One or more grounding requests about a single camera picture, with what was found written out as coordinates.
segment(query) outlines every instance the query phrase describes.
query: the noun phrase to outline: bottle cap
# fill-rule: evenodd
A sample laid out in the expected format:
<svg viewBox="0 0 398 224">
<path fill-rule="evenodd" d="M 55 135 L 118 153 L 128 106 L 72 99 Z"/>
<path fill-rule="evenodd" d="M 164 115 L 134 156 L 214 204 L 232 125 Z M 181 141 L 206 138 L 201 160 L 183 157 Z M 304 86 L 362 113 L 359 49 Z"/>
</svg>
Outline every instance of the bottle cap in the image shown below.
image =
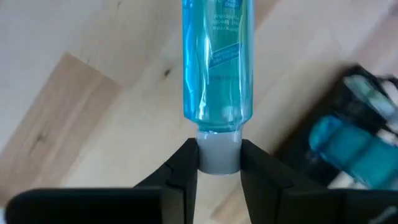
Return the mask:
<svg viewBox="0 0 398 224">
<path fill-rule="evenodd" d="M 234 174 L 241 170 L 242 131 L 198 131 L 199 170 L 207 174 Z"/>
</svg>

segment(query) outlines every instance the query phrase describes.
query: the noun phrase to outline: plastic bottle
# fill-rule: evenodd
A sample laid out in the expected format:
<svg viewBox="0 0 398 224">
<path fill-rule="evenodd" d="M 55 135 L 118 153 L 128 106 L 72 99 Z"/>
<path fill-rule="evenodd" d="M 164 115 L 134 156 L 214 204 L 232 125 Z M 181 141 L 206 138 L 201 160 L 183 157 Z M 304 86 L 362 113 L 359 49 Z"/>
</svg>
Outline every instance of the plastic bottle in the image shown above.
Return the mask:
<svg viewBox="0 0 398 224">
<path fill-rule="evenodd" d="M 253 0 L 183 0 L 183 109 L 198 125 L 200 170 L 240 170 L 253 107 Z"/>
</svg>

